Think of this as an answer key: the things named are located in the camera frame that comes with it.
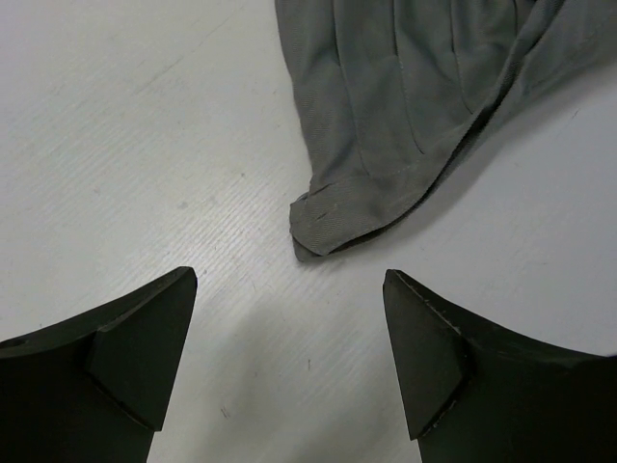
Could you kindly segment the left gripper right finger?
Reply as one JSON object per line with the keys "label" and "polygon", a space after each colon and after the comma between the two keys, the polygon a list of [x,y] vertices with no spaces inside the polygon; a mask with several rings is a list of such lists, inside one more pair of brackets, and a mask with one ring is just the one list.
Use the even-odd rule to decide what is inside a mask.
{"label": "left gripper right finger", "polygon": [[616,360],[551,345],[386,273],[389,339],[425,462],[612,462]]}

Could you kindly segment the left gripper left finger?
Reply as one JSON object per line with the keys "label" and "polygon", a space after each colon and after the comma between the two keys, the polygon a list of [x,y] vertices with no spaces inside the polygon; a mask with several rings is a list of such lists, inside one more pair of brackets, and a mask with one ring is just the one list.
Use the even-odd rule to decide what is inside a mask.
{"label": "left gripper left finger", "polygon": [[1,343],[4,462],[145,462],[164,424],[197,295],[180,266]]}

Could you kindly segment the grey pleated skirt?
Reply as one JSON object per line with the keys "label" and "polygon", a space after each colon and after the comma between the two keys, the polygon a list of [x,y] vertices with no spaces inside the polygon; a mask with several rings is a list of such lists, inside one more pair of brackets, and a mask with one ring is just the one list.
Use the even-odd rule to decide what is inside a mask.
{"label": "grey pleated skirt", "polygon": [[616,54],[612,1],[279,1],[312,177],[298,260],[389,228],[540,96]]}

